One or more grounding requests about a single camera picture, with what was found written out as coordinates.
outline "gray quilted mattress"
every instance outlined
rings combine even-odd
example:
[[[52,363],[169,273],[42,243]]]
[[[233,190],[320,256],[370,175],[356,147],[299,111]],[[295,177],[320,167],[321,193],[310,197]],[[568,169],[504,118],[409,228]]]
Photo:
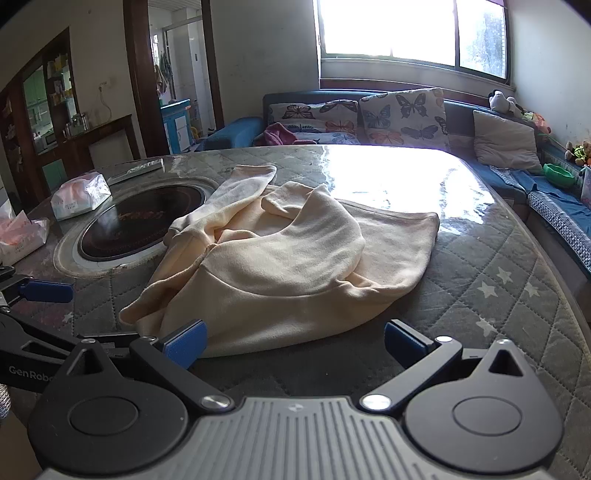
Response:
[[[401,371],[382,343],[389,319],[401,319],[431,338],[453,336],[470,348],[507,337],[523,351],[564,418],[566,434],[551,473],[561,480],[589,479],[589,327],[536,241],[494,192],[445,153],[340,145],[166,157],[165,172],[130,182],[200,175],[221,183],[235,164],[264,163],[278,167],[275,184],[326,183],[337,198],[398,211],[436,211],[441,228],[430,264],[414,291],[357,329],[288,348],[199,360],[191,371],[237,401],[245,395],[356,400]],[[105,176],[130,166],[107,169]],[[51,215],[46,205],[37,213],[42,211]],[[46,248],[21,261],[18,270],[68,279],[51,260],[60,235],[52,229]],[[70,305],[21,302],[15,309],[72,334],[116,330],[118,311],[139,295],[159,260],[102,278],[69,279],[76,290]],[[25,410],[25,396],[13,393],[12,398],[16,409],[20,403]]]

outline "window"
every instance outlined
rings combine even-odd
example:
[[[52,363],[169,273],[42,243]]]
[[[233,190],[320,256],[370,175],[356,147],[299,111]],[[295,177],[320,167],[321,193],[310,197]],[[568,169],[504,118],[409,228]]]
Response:
[[[160,64],[160,52],[158,51],[158,34],[152,35],[152,59],[154,61],[154,65]]]
[[[319,0],[324,58],[443,66],[506,82],[504,0]]]

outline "blue cabinet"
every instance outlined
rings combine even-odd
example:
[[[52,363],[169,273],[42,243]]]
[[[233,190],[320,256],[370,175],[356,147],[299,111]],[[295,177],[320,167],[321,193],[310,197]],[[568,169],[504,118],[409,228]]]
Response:
[[[190,108],[190,99],[160,107],[170,153],[185,152],[189,149],[191,143],[193,143],[189,118]]]

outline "tissue box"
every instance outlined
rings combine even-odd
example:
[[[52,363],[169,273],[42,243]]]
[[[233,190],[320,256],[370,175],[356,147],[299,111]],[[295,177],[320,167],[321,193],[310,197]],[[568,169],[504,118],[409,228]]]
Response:
[[[111,196],[105,178],[97,172],[68,180],[51,197],[51,208],[58,220],[65,220],[96,209]]]
[[[16,217],[10,201],[0,207],[0,255],[3,265],[14,265],[37,248],[45,245],[49,220],[29,220],[25,212]]]

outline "white star pattern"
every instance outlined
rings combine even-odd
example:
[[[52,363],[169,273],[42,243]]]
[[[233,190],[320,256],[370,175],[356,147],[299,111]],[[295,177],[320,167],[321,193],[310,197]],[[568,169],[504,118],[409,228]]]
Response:
[[[525,284],[524,290],[530,294],[530,298],[533,297],[534,295],[536,297],[540,296],[540,294],[538,293],[538,287],[534,287],[530,282]]]
[[[503,281],[503,285],[505,285],[508,281],[513,283],[513,280],[511,280],[511,272],[503,270],[501,267],[499,267],[499,273],[497,273],[496,276]]]
[[[499,333],[494,326],[486,321],[486,318],[483,318],[480,315],[478,318],[480,318],[480,320],[478,320],[476,324],[482,329],[485,337],[488,337],[491,333]]]
[[[480,290],[484,294],[484,298],[488,298],[491,295],[494,297],[498,297],[495,292],[495,288],[493,286],[487,285],[486,283],[482,282],[482,287],[478,287],[477,290]]]

